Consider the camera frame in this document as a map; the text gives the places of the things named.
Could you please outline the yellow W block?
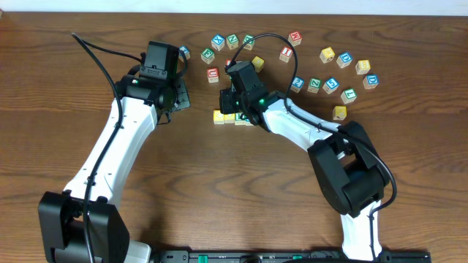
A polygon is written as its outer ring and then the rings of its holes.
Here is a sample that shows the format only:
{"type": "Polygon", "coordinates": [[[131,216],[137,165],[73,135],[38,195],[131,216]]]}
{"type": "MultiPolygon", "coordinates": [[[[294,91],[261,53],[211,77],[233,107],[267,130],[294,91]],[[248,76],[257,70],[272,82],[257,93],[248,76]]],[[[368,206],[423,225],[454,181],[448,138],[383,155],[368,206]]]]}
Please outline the yellow W block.
{"type": "Polygon", "coordinates": [[[332,49],[332,47],[327,47],[321,50],[320,52],[320,60],[326,64],[330,61],[332,61],[335,57],[335,53],[332,49]]]}

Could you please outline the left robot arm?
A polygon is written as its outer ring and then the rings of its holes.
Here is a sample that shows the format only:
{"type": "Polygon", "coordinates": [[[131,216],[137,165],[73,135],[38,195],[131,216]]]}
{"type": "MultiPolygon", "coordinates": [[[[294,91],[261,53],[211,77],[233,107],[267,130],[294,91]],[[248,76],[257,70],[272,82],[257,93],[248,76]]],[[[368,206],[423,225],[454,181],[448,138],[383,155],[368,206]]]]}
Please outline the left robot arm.
{"type": "Polygon", "coordinates": [[[187,50],[151,41],[119,81],[107,123],[79,172],[61,193],[47,191],[39,225],[48,262],[149,262],[151,247],[132,240],[119,211],[124,185],[161,117],[190,106],[178,61],[187,50]]]}

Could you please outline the yellow K block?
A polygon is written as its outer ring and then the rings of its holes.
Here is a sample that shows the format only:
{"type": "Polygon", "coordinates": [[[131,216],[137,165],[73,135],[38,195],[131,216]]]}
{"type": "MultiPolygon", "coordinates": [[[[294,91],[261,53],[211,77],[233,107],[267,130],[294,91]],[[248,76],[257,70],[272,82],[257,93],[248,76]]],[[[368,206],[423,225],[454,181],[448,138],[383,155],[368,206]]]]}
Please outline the yellow K block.
{"type": "Polygon", "coordinates": [[[346,106],[335,106],[333,109],[333,119],[335,121],[342,121],[347,117],[347,107],[346,106]]]}

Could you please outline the blue d block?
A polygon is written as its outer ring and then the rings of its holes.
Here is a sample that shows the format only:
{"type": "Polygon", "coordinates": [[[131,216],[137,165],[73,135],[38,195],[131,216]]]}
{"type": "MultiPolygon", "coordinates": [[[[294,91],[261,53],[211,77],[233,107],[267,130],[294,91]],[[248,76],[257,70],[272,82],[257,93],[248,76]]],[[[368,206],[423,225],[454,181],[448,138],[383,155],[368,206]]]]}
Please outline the blue d block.
{"type": "Polygon", "coordinates": [[[380,84],[380,80],[377,75],[367,75],[363,79],[363,87],[365,89],[374,89],[380,84]]]}
{"type": "Polygon", "coordinates": [[[348,52],[344,52],[344,53],[338,55],[336,63],[338,64],[338,66],[341,69],[343,69],[343,68],[349,66],[351,64],[352,60],[353,60],[353,57],[348,52]]]}

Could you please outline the red U block upper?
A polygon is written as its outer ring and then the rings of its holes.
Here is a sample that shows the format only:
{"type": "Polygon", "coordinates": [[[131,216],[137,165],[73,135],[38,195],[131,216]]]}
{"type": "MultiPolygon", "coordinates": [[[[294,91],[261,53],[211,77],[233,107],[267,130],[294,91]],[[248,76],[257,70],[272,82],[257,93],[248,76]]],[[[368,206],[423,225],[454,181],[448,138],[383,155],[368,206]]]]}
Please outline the red U block upper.
{"type": "Polygon", "coordinates": [[[219,82],[219,70],[216,67],[208,68],[206,73],[209,83],[219,82]]]}

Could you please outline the blue X block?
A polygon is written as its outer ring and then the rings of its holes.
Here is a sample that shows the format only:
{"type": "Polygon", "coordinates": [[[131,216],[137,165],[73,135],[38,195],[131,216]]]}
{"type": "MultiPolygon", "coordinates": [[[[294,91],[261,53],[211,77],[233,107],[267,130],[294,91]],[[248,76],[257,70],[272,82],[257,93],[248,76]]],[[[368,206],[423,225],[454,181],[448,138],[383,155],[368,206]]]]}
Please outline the blue X block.
{"type": "Polygon", "coordinates": [[[222,50],[222,48],[225,46],[225,38],[220,34],[216,34],[211,39],[211,46],[217,51],[222,50]]]}

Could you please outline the green N block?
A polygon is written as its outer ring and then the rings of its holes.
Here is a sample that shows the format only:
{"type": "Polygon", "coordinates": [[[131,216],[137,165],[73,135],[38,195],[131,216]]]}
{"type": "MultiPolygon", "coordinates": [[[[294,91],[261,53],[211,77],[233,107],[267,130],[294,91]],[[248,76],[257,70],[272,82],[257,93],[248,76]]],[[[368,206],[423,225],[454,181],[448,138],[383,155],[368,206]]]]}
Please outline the green N block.
{"type": "Polygon", "coordinates": [[[231,34],[226,37],[226,44],[230,50],[234,50],[239,46],[239,40],[236,34],[231,34]]]}

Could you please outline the green R block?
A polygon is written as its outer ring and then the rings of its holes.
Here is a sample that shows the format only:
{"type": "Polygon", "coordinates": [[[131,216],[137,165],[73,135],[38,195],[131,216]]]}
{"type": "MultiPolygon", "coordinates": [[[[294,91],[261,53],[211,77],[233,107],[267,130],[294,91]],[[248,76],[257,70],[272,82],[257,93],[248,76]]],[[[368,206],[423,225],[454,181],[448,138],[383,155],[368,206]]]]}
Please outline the green R block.
{"type": "Polygon", "coordinates": [[[242,116],[241,113],[236,113],[235,114],[235,125],[236,126],[245,126],[246,125],[246,121],[241,116],[242,116]]]}

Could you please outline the yellow C block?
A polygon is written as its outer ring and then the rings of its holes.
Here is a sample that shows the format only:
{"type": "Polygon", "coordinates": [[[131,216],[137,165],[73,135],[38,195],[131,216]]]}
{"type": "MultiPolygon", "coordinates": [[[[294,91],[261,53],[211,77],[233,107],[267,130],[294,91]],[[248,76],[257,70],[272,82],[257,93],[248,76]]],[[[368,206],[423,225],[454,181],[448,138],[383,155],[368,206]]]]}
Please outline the yellow C block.
{"type": "Polygon", "coordinates": [[[214,124],[224,124],[224,114],[222,114],[219,110],[214,110],[213,122],[214,124]]]}

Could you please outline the green 7 block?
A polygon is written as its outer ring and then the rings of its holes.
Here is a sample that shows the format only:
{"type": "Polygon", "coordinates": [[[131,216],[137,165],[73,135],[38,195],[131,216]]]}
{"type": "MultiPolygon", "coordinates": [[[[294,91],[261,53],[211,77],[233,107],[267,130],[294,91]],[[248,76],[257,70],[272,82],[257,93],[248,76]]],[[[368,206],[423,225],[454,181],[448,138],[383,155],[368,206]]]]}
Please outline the green 7 block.
{"type": "Polygon", "coordinates": [[[349,104],[354,102],[357,99],[357,93],[353,88],[348,88],[343,90],[340,96],[344,104],[349,104]]]}

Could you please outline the blue 5 block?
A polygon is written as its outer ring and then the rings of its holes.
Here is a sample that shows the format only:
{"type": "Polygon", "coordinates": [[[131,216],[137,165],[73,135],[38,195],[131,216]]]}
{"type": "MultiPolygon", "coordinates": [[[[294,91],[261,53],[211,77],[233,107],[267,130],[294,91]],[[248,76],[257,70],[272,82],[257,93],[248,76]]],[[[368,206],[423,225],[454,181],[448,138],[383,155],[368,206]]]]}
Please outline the blue 5 block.
{"type": "Polygon", "coordinates": [[[338,87],[339,82],[336,80],[336,78],[331,77],[324,82],[322,88],[326,92],[326,94],[332,94],[338,87]]]}

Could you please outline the yellow O block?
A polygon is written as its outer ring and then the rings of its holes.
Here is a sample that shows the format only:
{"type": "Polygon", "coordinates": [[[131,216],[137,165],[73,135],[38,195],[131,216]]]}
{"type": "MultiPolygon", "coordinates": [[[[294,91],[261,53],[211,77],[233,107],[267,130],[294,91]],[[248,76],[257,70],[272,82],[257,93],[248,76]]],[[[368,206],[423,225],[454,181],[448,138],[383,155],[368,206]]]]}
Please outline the yellow O block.
{"type": "Polygon", "coordinates": [[[226,124],[235,123],[235,113],[224,115],[224,122],[226,124]]]}

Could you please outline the blue D block right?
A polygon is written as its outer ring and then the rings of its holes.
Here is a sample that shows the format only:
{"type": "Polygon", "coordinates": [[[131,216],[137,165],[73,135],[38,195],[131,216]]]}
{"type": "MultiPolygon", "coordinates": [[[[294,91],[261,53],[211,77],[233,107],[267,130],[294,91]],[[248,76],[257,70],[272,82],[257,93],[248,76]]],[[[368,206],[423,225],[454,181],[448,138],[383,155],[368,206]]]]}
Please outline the blue D block right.
{"type": "Polygon", "coordinates": [[[380,80],[377,75],[367,75],[363,79],[363,87],[365,89],[374,89],[380,84],[380,80]]]}

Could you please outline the red I block right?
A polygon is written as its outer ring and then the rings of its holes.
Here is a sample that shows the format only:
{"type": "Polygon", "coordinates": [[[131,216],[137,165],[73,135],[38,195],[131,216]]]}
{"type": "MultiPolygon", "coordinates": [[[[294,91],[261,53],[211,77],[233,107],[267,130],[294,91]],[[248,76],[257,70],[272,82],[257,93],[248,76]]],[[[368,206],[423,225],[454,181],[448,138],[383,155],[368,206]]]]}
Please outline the red I block right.
{"type": "Polygon", "coordinates": [[[293,50],[289,47],[283,47],[280,52],[279,59],[285,63],[288,63],[292,56],[293,50]]]}

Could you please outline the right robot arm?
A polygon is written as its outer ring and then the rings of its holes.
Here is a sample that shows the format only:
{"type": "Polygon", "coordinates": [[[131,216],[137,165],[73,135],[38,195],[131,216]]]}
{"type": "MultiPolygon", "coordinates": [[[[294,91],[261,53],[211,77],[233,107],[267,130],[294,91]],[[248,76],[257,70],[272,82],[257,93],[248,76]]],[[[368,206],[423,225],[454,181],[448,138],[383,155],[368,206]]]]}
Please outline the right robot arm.
{"type": "Polygon", "coordinates": [[[384,188],[395,180],[365,129],[354,121],[345,125],[324,121],[282,92],[269,92],[250,61],[231,61],[225,71],[231,86],[220,92],[221,112],[239,113],[250,124],[305,150],[323,196],[341,216],[344,255],[377,260],[382,253],[377,214],[385,207],[384,188]]]}

